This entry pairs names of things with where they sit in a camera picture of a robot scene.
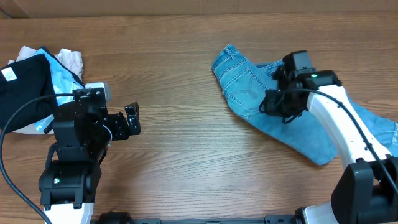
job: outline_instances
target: tabletop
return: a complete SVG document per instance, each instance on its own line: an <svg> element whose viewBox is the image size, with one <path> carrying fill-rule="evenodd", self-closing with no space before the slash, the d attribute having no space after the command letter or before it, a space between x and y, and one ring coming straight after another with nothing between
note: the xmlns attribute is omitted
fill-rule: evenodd
<svg viewBox="0 0 398 224"><path fill-rule="evenodd" d="M228 44L254 63L308 50L350 96L398 120L398 12L0 20L0 64L26 45L82 52L83 81L108 82L111 112L137 101L142 132L112 142L95 217L234 218L293 213L330 199L343 168L316 166L228 108L211 64ZM12 181L36 204L52 135L6 136ZM42 223L3 179L0 222Z"/></svg>

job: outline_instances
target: jeans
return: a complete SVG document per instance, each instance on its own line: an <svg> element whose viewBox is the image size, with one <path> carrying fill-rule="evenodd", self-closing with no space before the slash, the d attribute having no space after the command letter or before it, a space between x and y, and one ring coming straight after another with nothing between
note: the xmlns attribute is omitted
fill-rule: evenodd
<svg viewBox="0 0 398 224"><path fill-rule="evenodd" d="M276 89L272 74L282 60L255 65L228 44L213 63L212 69L221 86L227 104L242 119L303 154L318 165L330 162L337 151L319 121L304 112L289 124L282 118L259 112L266 89ZM376 139L394 156L398 155L396 122L376 116L350 99L353 108Z"/></svg>

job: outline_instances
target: white tag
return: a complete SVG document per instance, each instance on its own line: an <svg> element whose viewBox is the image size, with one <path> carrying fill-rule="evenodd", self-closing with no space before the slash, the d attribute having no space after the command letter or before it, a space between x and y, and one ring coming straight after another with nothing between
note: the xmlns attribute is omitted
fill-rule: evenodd
<svg viewBox="0 0 398 224"><path fill-rule="evenodd" d="M1 70L1 73L2 75L4 75L4 78L6 78L7 82L17 79L17 76L15 75L11 67Z"/></svg>

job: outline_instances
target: white cloth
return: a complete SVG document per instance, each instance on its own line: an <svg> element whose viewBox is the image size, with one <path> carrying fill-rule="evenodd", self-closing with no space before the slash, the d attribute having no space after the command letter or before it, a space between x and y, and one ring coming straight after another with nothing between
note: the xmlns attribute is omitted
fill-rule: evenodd
<svg viewBox="0 0 398 224"><path fill-rule="evenodd" d="M30 47L23 46L21 50L19 51L18 57L17 57L17 62L20 60L25 60L27 58L30 58L36 53L37 50L32 49ZM79 76L79 79L82 80L83 76L83 59L81 57L81 52L78 51L71 51L68 49L61 49L60 53L58 55L54 55L60 63L65 66L65 68L69 69L69 71L73 72L77 76ZM14 63L13 60L9 60L8 64ZM38 132L35 129L34 124L30 124L28 126L25 126L21 129L15 130L14 132L16 133L22 133L22 134L44 134L43 132Z"/></svg>

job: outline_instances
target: blue fabric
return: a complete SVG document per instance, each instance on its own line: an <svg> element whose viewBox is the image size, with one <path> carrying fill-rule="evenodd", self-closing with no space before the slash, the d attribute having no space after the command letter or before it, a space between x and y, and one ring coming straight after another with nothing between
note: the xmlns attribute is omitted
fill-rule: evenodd
<svg viewBox="0 0 398 224"><path fill-rule="evenodd" d="M314 115L304 112L289 124L282 118L259 112L266 89L276 89L272 74L282 60L255 65L228 44L217 56L212 69L232 111L245 121L294 148L318 165L330 162L337 151ZM377 140L398 156L397 123L381 118L350 99L353 108Z"/></svg>
<svg viewBox="0 0 398 224"><path fill-rule="evenodd" d="M74 78L73 74L67 70L57 59L52 55L48 54L43 48L36 51L35 55L44 54L45 58L49 61L51 70L51 79L53 83L54 93L72 93L73 90L83 88ZM58 105L73 101L72 96L57 97ZM44 118L41 121L36 122L35 129L38 132L42 132L52 121L54 116Z"/></svg>

